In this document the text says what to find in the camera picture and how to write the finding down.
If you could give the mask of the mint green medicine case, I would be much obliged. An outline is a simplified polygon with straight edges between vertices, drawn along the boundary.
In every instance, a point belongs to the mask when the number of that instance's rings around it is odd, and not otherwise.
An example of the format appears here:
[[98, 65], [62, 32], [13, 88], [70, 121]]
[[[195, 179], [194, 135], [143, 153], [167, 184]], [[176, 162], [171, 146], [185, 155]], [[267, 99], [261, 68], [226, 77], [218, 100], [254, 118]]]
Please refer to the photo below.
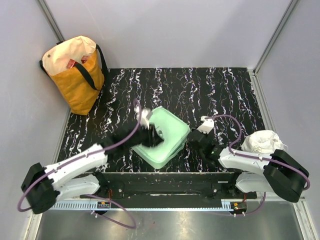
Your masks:
[[187, 136], [191, 131], [185, 122], [163, 107], [157, 107], [153, 110], [142, 109], [140, 123], [144, 127], [149, 127], [150, 130], [154, 127], [157, 136], [163, 139], [155, 147], [140, 144], [132, 148], [155, 169], [164, 167], [184, 148]]

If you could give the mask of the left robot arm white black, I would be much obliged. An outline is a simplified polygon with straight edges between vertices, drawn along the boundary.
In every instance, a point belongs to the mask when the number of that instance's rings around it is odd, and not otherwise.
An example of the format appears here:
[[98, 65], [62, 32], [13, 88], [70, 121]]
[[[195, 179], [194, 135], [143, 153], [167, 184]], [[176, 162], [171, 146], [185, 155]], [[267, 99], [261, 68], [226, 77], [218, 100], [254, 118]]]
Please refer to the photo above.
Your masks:
[[23, 195], [18, 202], [18, 211], [25, 211], [22, 208], [23, 200], [27, 200], [29, 210], [34, 214], [41, 214], [56, 202], [72, 197], [106, 196], [109, 182], [102, 173], [94, 172], [85, 177], [80, 175], [105, 165], [109, 160], [118, 159], [134, 146], [154, 148], [164, 141], [158, 135], [155, 125], [149, 122], [152, 110], [137, 106], [135, 112], [137, 122], [123, 125], [102, 142], [93, 144], [83, 152], [55, 164], [32, 165], [21, 185]]

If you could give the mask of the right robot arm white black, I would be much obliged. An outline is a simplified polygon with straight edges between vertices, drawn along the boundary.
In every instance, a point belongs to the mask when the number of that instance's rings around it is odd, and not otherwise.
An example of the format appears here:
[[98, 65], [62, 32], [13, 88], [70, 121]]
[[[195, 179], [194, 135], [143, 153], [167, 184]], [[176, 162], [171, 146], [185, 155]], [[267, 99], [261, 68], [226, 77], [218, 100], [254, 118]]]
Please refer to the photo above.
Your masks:
[[309, 172], [284, 150], [277, 149], [269, 154], [235, 150], [219, 145], [210, 133], [197, 129], [188, 134], [187, 142], [208, 164], [241, 172], [227, 186], [233, 198], [249, 192], [266, 192], [296, 203], [310, 187]]

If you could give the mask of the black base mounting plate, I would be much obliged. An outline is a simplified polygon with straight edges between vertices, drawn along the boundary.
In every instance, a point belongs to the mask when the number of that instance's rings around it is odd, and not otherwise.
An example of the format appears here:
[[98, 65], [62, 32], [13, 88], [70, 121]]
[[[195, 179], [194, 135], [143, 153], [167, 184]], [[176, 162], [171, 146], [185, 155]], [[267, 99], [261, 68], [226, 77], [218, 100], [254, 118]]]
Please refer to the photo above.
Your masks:
[[255, 192], [235, 186], [235, 172], [136, 172], [101, 173], [104, 181], [96, 195], [110, 197], [125, 208], [217, 208], [222, 200], [254, 200]]

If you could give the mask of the white crumpled cloth bag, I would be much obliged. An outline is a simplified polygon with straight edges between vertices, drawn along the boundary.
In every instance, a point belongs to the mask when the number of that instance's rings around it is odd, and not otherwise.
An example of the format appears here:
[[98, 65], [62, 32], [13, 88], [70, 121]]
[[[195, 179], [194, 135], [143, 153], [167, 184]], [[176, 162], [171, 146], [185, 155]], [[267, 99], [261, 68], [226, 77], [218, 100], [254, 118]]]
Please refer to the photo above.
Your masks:
[[275, 150], [288, 150], [288, 146], [274, 131], [259, 130], [244, 138], [241, 149], [249, 153], [272, 154]]

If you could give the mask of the orange tote bag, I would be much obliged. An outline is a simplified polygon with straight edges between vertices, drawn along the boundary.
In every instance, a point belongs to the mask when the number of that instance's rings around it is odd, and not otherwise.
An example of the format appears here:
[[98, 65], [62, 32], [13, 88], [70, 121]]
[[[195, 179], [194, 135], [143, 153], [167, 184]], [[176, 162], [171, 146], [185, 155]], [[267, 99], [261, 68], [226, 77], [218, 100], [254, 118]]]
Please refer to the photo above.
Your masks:
[[43, 55], [39, 66], [76, 115], [90, 112], [109, 73], [100, 46], [83, 35], [59, 42]]

